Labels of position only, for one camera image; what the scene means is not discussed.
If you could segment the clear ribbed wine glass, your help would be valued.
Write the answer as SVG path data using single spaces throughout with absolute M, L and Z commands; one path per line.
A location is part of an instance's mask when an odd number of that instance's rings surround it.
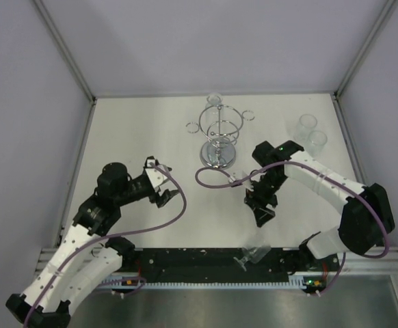
M 248 245 L 241 250 L 242 257 L 234 257 L 233 260 L 246 272 L 247 263 L 257 264 L 271 251 L 271 247 L 269 245 Z

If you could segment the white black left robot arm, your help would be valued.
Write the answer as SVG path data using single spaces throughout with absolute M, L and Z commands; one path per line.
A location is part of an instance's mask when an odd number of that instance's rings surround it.
M 118 269 L 135 263 L 135 245 L 128 232 L 110 230 L 121 218 L 121 208 L 149 199 L 161 208 L 180 188 L 161 190 L 172 181 L 171 169 L 155 157 L 146 159 L 143 172 L 132 178 L 122 163 L 109 163 L 97 178 L 93 194 L 80 205 L 60 246 L 37 278 L 6 308 L 24 327 L 67 327 L 80 303 Z

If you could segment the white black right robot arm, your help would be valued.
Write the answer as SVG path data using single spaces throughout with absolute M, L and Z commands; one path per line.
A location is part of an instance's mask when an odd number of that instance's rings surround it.
M 395 229 L 384 187 L 377 183 L 367 186 L 341 176 L 294 141 L 277 147 L 264 141 L 255 147 L 252 158 L 264 170 L 259 180 L 249 181 L 244 202 L 253 212 L 258 228 L 275 217 L 276 194 L 289 178 L 308 187 L 341 216 L 338 227 L 313 234 L 300 244 L 300 264 L 309 271 L 340 252 L 365 256 Z

